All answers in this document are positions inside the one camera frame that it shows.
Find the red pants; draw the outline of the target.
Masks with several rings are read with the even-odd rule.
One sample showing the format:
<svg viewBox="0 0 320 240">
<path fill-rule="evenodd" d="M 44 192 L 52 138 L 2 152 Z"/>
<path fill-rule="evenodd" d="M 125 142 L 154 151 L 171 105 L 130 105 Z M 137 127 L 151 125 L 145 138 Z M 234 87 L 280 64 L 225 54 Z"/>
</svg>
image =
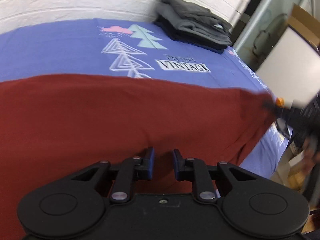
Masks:
<svg viewBox="0 0 320 240">
<path fill-rule="evenodd" d="M 209 165 L 240 165 L 275 120 L 268 92 L 102 75 L 41 75 L 1 83 L 1 239 L 20 239 L 20 199 L 101 160 L 153 147 L 142 193 L 187 193 L 173 149 Z"/>
</svg>

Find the blue printed bed sheet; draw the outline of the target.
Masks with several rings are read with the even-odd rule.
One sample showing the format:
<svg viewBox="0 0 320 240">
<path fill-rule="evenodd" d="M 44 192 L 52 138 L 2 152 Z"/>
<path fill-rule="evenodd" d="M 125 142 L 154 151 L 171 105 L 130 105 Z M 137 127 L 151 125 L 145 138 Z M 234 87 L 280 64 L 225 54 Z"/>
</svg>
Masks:
<svg viewBox="0 0 320 240">
<path fill-rule="evenodd" d="M 217 54 L 177 42 L 151 23 L 62 21 L 1 35 L 1 83 L 61 74 L 152 79 L 252 93 L 267 91 L 233 49 Z M 240 166 L 268 178 L 286 145 L 287 140 L 271 127 Z"/>
</svg>

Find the grey folded pants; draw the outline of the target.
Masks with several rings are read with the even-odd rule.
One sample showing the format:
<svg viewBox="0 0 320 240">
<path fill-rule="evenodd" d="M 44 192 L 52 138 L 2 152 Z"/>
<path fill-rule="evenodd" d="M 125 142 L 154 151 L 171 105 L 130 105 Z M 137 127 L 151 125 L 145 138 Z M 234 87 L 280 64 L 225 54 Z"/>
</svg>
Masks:
<svg viewBox="0 0 320 240">
<path fill-rule="evenodd" d="M 168 21 L 176 30 L 230 46 L 232 26 L 210 9 L 184 0 L 160 0 L 157 20 Z"/>
</svg>

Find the cardboard box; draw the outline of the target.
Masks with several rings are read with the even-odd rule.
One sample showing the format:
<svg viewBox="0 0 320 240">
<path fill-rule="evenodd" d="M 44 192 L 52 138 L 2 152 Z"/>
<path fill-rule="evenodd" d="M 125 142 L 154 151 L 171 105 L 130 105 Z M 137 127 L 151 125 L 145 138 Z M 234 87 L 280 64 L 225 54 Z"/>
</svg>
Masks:
<svg viewBox="0 0 320 240">
<path fill-rule="evenodd" d="M 287 24 L 312 46 L 319 49 L 319 21 L 306 10 L 294 4 Z"/>
</svg>

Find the dark navy folded garment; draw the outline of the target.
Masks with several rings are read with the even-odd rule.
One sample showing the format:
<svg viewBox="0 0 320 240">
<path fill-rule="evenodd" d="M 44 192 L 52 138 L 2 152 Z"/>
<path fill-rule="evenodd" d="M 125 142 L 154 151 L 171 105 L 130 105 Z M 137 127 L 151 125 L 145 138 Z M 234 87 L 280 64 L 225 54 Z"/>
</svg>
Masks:
<svg viewBox="0 0 320 240">
<path fill-rule="evenodd" d="M 227 49 L 226 45 L 220 45 L 210 40 L 176 30 L 168 21 L 155 20 L 153 23 L 156 26 L 160 27 L 167 34 L 167 36 L 174 41 L 191 44 L 200 48 L 204 48 L 206 50 L 213 51 L 218 54 L 222 54 L 225 51 L 225 49 Z"/>
</svg>

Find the pale green cabinet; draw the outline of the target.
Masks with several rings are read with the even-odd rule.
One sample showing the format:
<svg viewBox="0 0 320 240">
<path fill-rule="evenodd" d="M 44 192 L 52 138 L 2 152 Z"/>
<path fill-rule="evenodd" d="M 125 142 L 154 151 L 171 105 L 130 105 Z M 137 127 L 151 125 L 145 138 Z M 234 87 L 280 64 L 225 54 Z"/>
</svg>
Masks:
<svg viewBox="0 0 320 240">
<path fill-rule="evenodd" d="M 294 5 L 312 16 L 314 0 L 249 0 L 232 32 L 233 48 L 256 72 L 281 38 Z"/>
</svg>

